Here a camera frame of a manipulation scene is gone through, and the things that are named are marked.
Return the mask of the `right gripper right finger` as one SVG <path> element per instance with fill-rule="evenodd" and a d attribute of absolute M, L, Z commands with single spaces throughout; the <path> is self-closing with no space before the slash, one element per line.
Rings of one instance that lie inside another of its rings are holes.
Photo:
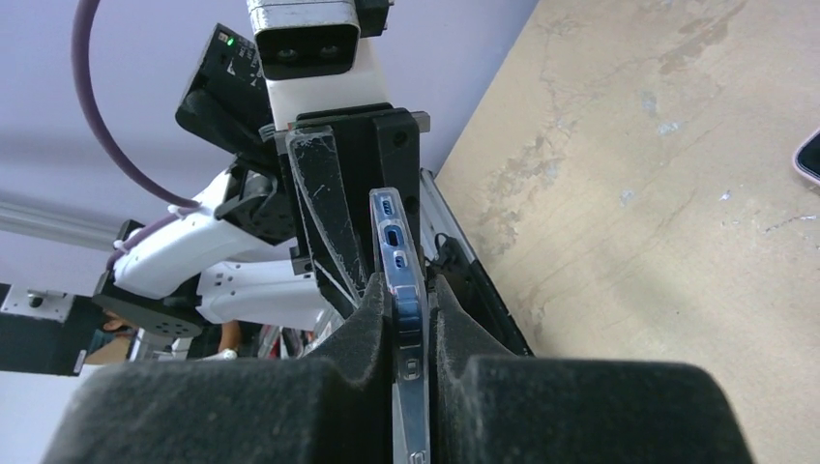
<path fill-rule="evenodd" d="M 518 356 L 437 277 L 440 463 L 749 463 L 722 389 L 685 363 Z"/>

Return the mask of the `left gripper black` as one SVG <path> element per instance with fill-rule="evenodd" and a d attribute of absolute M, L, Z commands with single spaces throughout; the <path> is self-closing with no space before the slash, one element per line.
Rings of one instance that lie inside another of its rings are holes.
<path fill-rule="evenodd" d="M 420 231 L 420 138 L 425 112 L 388 103 L 303 114 L 284 130 L 267 125 L 294 213 L 294 268 L 306 259 L 320 295 L 342 318 L 358 308 L 376 270 L 369 194 L 395 188 L 415 245 Z"/>

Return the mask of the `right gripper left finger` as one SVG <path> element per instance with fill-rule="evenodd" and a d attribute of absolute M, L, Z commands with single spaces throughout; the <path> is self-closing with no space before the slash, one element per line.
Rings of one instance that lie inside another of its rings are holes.
<path fill-rule="evenodd" d="M 47 463 L 388 463 L 384 277 L 318 348 L 279 361 L 126 362 L 77 390 Z"/>

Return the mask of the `pink phone case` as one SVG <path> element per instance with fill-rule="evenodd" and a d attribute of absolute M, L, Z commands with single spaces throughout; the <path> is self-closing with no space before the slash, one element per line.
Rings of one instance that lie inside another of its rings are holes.
<path fill-rule="evenodd" d="M 819 130 L 797 150 L 792 161 L 795 171 L 806 181 L 819 186 Z"/>

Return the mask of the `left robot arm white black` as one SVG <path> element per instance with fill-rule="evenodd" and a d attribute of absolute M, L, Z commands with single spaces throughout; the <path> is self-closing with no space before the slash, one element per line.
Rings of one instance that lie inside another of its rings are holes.
<path fill-rule="evenodd" d="M 218 25 L 179 102 L 186 131 L 233 161 L 185 206 L 127 225 L 97 304 L 187 337 L 241 320 L 308 330 L 348 317 L 372 274 L 419 250 L 420 136 L 391 105 L 358 24 Z"/>

